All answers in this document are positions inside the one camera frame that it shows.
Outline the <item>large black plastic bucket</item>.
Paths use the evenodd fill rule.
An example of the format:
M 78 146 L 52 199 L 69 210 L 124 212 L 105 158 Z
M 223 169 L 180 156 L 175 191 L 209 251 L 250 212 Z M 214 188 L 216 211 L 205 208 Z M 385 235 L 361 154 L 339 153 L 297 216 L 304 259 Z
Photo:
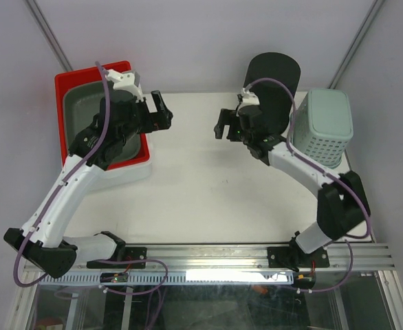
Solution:
M 258 82 L 250 89 L 259 98 L 260 107 L 270 133 L 281 135 L 289 124 L 294 96 L 301 77 L 299 64 L 290 56 L 278 52 L 266 52 L 255 56 L 249 63 L 243 83 L 261 78 L 272 78 L 283 85 L 271 81 Z

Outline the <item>grey plastic tray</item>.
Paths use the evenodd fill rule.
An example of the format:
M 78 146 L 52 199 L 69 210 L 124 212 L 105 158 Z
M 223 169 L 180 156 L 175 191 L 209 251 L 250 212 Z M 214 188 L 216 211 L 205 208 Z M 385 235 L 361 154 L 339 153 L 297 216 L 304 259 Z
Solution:
M 63 99 L 63 115 L 66 147 L 69 148 L 77 133 L 91 124 L 93 116 L 100 110 L 100 100 L 105 96 L 100 81 L 89 82 L 70 89 Z M 140 135 L 135 135 L 123 147 L 111 165 L 134 159 L 140 152 Z

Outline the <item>red plastic tray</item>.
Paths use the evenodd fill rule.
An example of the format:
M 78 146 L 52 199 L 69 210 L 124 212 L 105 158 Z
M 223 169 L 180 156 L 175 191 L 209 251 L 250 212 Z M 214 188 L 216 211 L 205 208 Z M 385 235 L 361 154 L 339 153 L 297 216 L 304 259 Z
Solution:
M 55 95 L 56 95 L 56 110 L 58 118 L 58 134 L 61 150 L 61 162 L 64 163 L 68 149 L 66 147 L 64 115 L 63 115 L 63 99 L 65 94 L 72 88 L 100 81 L 102 83 L 98 68 L 93 66 L 86 69 L 79 69 L 74 71 L 58 74 L 54 78 Z

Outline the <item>teal perforated plastic basket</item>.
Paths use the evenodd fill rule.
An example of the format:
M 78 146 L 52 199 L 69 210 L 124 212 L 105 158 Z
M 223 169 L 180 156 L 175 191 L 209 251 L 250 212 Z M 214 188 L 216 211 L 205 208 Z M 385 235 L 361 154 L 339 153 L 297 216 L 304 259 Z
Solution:
M 336 89 L 311 89 L 296 111 L 292 144 L 319 164 L 336 168 L 353 137 L 348 95 Z

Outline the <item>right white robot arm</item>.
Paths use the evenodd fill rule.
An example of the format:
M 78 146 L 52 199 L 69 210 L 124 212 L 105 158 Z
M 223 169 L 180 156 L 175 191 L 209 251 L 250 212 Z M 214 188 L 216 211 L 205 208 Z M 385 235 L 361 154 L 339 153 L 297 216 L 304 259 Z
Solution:
M 218 140 L 243 143 L 254 158 L 284 172 L 317 199 L 315 222 L 296 232 L 288 248 L 276 256 L 283 266 L 294 270 L 306 265 L 316 250 L 369 222 L 371 211 L 360 176 L 352 170 L 338 174 L 325 168 L 294 150 L 285 137 L 269 133 L 258 106 L 221 109 L 214 132 Z

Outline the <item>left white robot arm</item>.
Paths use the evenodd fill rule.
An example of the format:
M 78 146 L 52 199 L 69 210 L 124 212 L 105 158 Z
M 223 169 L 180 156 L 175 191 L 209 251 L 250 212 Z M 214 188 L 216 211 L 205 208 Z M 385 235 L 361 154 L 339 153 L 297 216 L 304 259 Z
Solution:
M 17 251 L 15 267 L 26 259 L 46 276 L 60 278 L 78 263 L 123 264 L 126 243 L 115 234 L 67 237 L 65 231 L 85 195 L 96 181 L 107 178 L 108 168 L 129 141 L 171 127 L 173 113 L 160 91 L 151 96 L 154 112 L 144 97 L 128 91 L 110 91 L 100 99 L 98 113 L 75 135 L 60 175 L 34 216 L 4 234 L 4 241 Z

